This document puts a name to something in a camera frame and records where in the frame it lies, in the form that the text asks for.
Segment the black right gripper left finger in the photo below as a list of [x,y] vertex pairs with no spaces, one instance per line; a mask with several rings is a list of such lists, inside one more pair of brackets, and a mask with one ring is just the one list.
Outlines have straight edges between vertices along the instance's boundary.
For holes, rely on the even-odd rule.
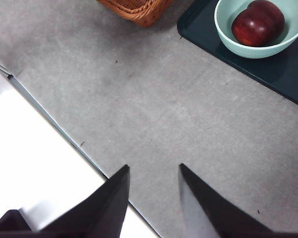
[[40,238],[118,238],[124,222],[130,168],[124,165],[99,189],[47,225]]

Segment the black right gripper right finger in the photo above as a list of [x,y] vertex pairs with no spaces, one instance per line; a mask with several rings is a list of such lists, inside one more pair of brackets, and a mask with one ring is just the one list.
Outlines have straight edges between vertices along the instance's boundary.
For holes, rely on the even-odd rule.
[[275,232],[226,200],[184,163],[179,165],[180,204],[186,238],[298,238]]

